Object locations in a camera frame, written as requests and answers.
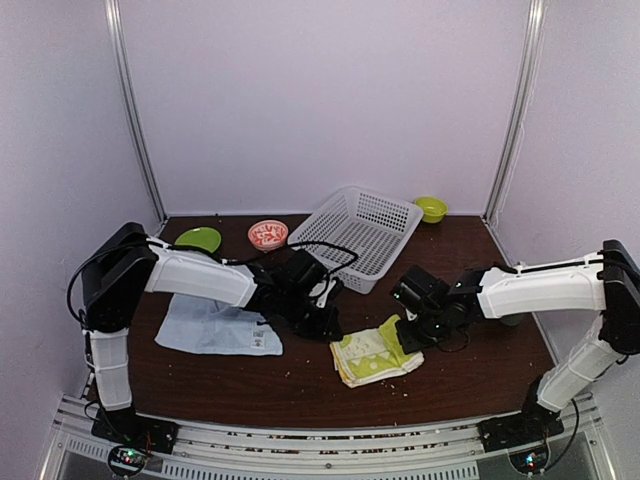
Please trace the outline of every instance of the light blue towel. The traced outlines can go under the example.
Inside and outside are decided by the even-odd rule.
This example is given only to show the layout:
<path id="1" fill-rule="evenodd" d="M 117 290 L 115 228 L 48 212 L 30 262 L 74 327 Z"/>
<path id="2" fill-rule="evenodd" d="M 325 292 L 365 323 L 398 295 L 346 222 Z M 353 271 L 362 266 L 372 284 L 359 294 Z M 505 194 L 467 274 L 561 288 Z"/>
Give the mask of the light blue towel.
<path id="1" fill-rule="evenodd" d="M 198 354 L 282 355 L 282 342 L 259 313 L 174 295 L 156 336 L 166 348 Z"/>

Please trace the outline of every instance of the metal pole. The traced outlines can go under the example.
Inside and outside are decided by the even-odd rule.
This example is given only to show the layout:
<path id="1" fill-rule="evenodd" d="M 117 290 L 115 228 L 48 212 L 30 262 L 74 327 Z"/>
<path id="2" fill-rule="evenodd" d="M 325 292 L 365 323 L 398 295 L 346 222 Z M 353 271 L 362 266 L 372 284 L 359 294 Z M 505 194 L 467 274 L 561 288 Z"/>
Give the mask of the metal pole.
<path id="1" fill-rule="evenodd" d="M 120 18 L 119 0 L 106 0 L 105 3 L 107 10 L 107 24 L 109 26 L 109 33 L 111 35 L 111 41 L 113 42 L 113 49 L 116 56 L 116 66 L 118 67 L 120 86 L 124 97 L 124 105 L 127 113 L 129 130 L 131 131 L 131 138 L 133 139 L 136 157 L 142 172 L 142 180 L 145 184 L 147 193 L 151 198 L 154 213 L 158 221 L 162 223 L 167 219 L 167 213 L 164 209 L 164 205 L 162 204 L 162 198 L 160 198 L 160 192 L 158 190 L 158 183 L 156 182 L 153 169 L 151 168 L 149 152 L 142 133 L 140 116 L 138 114 L 138 108 L 133 94 L 131 72 L 129 71 L 129 62 L 127 60 L 124 33 Z"/>
<path id="2" fill-rule="evenodd" d="M 502 148 L 498 172 L 496 173 L 491 195 L 489 196 L 489 203 L 487 204 L 487 209 L 484 214 L 484 219 L 489 225 L 494 225 L 497 220 L 500 202 L 503 198 L 505 188 L 508 186 L 509 172 L 517 153 L 521 125 L 531 95 L 531 82 L 535 75 L 538 60 L 544 9 L 544 0 L 531 0 L 529 6 L 529 21 L 522 51 L 520 76 L 518 78 L 518 87 L 513 102 L 513 109 L 511 111 L 511 119 Z"/>

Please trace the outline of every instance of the cloth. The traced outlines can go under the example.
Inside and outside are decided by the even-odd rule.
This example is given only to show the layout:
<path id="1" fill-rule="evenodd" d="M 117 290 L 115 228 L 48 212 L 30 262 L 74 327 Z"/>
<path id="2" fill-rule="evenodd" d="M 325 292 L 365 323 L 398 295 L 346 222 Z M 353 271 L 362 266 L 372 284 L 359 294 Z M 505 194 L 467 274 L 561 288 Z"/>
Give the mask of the cloth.
<path id="1" fill-rule="evenodd" d="M 156 336 L 163 347 L 189 353 L 282 355 L 282 342 L 259 313 L 188 295 L 174 295 Z"/>
<path id="2" fill-rule="evenodd" d="M 336 370 L 348 387 L 399 377 L 422 365 L 422 352 L 406 355 L 402 351 L 396 333 L 398 320 L 393 315 L 378 328 L 345 335 L 341 342 L 329 345 Z"/>

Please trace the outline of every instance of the green plate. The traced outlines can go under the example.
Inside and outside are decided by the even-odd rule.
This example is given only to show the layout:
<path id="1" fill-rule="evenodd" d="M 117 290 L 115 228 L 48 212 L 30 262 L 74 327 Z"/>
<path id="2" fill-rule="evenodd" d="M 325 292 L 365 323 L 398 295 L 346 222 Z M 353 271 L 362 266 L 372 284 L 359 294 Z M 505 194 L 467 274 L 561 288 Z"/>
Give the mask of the green plate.
<path id="1" fill-rule="evenodd" d="M 176 240 L 176 245 L 200 247 L 210 253 L 215 252 L 222 243 L 222 235 L 215 228 L 198 227 L 187 230 Z"/>

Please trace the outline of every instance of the brown wooden table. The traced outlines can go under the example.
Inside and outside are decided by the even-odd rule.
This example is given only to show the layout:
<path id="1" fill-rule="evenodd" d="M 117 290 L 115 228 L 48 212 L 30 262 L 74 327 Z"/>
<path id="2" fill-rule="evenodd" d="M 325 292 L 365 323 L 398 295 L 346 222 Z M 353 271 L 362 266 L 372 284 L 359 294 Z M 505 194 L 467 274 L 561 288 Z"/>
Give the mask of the brown wooden table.
<path id="1" fill-rule="evenodd" d="M 256 254 L 248 228 L 265 217 L 172 218 L 162 238 L 212 226 L 222 233 L 223 256 Z M 305 216 L 282 216 L 293 231 Z M 398 278 L 419 264 L 452 282 L 466 268 L 501 261 L 481 220 L 448 217 L 421 224 L 389 273 L 366 296 L 344 290 L 337 299 L 345 333 L 376 327 L 402 313 L 389 295 Z M 458 353 L 425 352 L 424 364 L 404 377 L 350 389 L 333 369 L 326 344 L 278 331 L 280 357 L 192 355 L 157 345 L 171 296 L 146 294 L 130 342 L 131 386 L 140 412 L 185 420 L 265 427 L 341 428 L 407 425 L 518 409 L 529 383 L 552 366 L 531 317 L 519 327 L 498 322 L 470 328 Z M 455 348 L 452 340 L 450 348 Z"/>

